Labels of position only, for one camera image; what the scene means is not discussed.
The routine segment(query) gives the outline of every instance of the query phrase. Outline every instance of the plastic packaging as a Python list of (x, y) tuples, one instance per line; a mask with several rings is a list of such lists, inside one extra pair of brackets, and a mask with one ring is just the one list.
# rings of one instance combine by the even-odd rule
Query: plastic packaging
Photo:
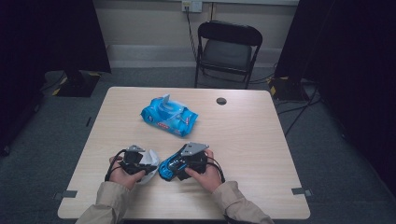
[(181, 137), (186, 136), (191, 132), (198, 115), (185, 105), (170, 101), (169, 98), (170, 94), (166, 94), (152, 99), (150, 105), (145, 107), (140, 115), (150, 125)]
[(157, 169), (155, 169), (154, 171), (152, 171), (152, 172), (148, 173), (147, 175), (143, 176), (141, 181), (137, 183), (137, 184), (144, 185), (144, 184), (148, 183), (152, 177), (155, 176), (155, 173), (157, 172), (157, 170), (159, 168), (160, 157), (158, 156), (157, 152), (152, 150), (152, 149), (150, 149), (149, 152), (147, 152), (147, 151), (140, 152), (140, 154), (143, 155), (143, 158), (140, 161), (140, 163), (142, 163), (142, 164), (150, 164), (152, 166), (157, 166)]

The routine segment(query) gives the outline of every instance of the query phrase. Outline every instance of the black folding chair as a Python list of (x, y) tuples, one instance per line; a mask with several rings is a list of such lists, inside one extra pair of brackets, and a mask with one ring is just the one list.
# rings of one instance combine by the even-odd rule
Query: black folding chair
[(262, 34), (258, 30), (248, 25), (207, 21), (198, 27), (198, 40), (195, 88), (201, 69), (204, 74), (205, 69), (208, 69), (244, 76), (240, 82), (245, 82), (245, 89), (248, 88), (254, 63), (262, 45)]

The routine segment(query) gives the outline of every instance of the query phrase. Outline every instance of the wall baseboard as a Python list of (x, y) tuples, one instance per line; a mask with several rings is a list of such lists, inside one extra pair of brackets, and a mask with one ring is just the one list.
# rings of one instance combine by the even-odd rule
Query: wall baseboard
[[(261, 49), (257, 67), (273, 67), (282, 49)], [(192, 49), (176, 46), (109, 45), (110, 67), (194, 67)]]

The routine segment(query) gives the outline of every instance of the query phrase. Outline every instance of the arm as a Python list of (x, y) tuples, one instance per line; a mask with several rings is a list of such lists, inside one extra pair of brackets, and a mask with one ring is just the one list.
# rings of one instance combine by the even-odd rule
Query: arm
[(128, 196), (136, 181), (145, 175), (145, 171), (128, 175), (124, 170), (118, 168), (119, 166), (117, 162), (114, 163), (114, 171), (109, 181), (103, 182), (98, 190), (96, 203), (82, 214), (77, 224), (116, 224), (121, 221), (126, 212)]
[[(208, 158), (213, 158), (211, 150), (207, 149), (205, 152)], [(235, 181), (221, 183), (215, 167), (207, 165), (205, 173), (201, 175), (190, 168), (186, 168), (185, 171), (212, 193), (214, 201), (230, 223), (274, 223), (256, 204), (245, 198)]]
[(256, 204), (245, 198), (235, 181), (221, 184), (213, 191), (212, 197), (230, 223), (274, 223)]

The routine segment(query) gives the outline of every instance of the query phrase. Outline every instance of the electrical outlet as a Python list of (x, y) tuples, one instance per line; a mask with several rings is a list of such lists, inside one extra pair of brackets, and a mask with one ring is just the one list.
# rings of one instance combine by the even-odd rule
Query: electrical outlet
[(186, 11), (186, 7), (192, 12), (191, 1), (181, 1), (181, 11)]

